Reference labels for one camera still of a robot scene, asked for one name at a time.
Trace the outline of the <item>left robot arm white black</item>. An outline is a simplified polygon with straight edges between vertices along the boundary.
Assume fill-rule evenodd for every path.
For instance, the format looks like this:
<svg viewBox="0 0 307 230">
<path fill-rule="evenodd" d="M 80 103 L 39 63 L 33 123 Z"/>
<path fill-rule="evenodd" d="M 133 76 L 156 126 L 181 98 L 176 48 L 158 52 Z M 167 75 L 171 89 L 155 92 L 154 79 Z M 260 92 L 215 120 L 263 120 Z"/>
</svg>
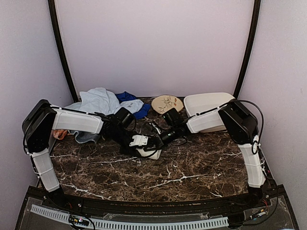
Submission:
<svg viewBox="0 0 307 230">
<path fill-rule="evenodd" d="M 22 123 L 23 145 L 30 155 L 34 171 L 44 188 L 51 192 L 49 201 L 57 209 L 63 209 L 68 199 L 60 191 L 54 167 L 50 158 L 49 139 L 63 139 L 70 131 L 102 135 L 128 148 L 132 137 L 127 130 L 134 121 L 134 115 L 125 108 L 115 114 L 89 113 L 51 105 L 48 100 L 40 100 Z"/>
</svg>

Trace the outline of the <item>cream white towel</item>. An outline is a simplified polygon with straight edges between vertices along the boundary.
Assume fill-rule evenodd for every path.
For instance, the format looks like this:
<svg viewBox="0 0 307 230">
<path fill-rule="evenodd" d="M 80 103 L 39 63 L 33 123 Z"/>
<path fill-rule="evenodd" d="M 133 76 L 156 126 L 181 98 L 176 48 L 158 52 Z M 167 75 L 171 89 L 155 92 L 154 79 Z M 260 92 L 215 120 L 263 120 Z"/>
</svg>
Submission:
<svg viewBox="0 0 307 230">
<path fill-rule="evenodd" d="M 137 148 L 136 149 L 140 154 L 140 158 L 143 159 L 151 159 L 151 160 L 158 160 L 161 154 L 161 149 L 145 151 L 144 149 Z"/>
</svg>

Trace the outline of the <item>light blue towel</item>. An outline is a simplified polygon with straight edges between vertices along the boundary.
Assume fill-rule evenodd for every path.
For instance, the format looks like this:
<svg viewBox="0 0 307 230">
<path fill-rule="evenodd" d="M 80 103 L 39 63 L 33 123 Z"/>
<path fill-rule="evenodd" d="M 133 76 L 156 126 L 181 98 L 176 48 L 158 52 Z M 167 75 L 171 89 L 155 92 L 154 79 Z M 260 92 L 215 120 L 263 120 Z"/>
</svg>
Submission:
<svg viewBox="0 0 307 230">
<path fill-rule="evenodd" d="M 116 95 L 105 88 L 94 88 L 87 92 L 80 92 L 80 97 L 80 102 L 65 108 L 88 113 L 99 112 L 105 115 L 114 114 L 120 108 Z"/>
</svg>

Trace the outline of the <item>white plastic basin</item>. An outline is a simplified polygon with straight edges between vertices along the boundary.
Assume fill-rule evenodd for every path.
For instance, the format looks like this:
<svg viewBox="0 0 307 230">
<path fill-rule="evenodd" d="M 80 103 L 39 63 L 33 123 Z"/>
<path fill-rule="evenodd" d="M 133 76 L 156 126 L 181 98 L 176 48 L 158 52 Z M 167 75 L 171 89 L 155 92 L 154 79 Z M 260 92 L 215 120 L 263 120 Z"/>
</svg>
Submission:
<svg viewBox="0 0 307 230">
<path fill-rule="evenodd" d="M 184 98 L 184 106 L 189 117 L 187 127 L 191 133 L 208 133 L 226 130 L 218 109 L 234 99 L 229 93 L 214 92 L 189 95 Z"/>
</svg>

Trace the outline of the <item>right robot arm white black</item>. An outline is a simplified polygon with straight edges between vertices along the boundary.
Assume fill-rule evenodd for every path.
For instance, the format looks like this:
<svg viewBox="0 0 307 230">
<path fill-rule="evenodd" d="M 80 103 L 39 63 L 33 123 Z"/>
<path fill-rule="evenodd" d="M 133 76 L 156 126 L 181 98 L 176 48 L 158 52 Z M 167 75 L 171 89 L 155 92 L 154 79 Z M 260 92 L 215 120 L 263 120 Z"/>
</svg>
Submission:
<svg viewBox="0 0 307 230">
<path fill-rule="evenodd" d="M 161 149 L 182 136 L 224 126 L 230 139 L 238 145 L 243 155 L 248 186 L 261 188 L 266 181 L 259 155 L 263 126 L 258 125 L 256 116 L 244 105 L 245 103 L 246 100 L 232 99 L 186 119 L 182 119 L 175 109 L 171 109 L 170 112 L 163 114 L 170 128 L 156 133 L 152 141 L 157 149 Z"/>
</svg>

